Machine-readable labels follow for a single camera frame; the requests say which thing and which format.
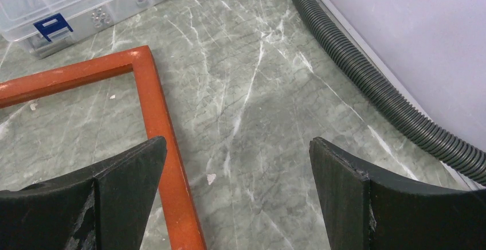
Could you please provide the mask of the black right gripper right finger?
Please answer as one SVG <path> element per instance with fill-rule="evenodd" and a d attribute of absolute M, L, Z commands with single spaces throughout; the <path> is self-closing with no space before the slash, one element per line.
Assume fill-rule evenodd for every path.
<path fill-rule="evenodd" d="M 321 137 L 309 157 L 331 249 L 485 248 L 485 190 L 415 181 Z"/>

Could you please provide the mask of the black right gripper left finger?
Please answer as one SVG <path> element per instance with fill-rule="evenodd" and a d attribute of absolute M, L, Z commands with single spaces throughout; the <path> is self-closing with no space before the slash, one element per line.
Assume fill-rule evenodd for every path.
<path fill-rule="evenodd" d="M 166 159 L 151 138 L 71 173 L 1 191 L 2 249 L 139 249 Z"/>

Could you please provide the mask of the orange wooden picture frame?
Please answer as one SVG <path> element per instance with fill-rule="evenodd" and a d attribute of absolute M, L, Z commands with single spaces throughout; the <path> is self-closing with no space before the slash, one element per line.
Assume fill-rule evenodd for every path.
<path fill-rule="evenodd" d="M 131 72 L 142 110 L 147 140 L 161 136 L 167 154 L 156 195 L 160 196 L 172 249 L 205 249 L 205 239 L 191 196 L 177 139 L 148 46 L 125 50 L 9 80 L 1 84 L 1 107 L 30 101 Z"/>

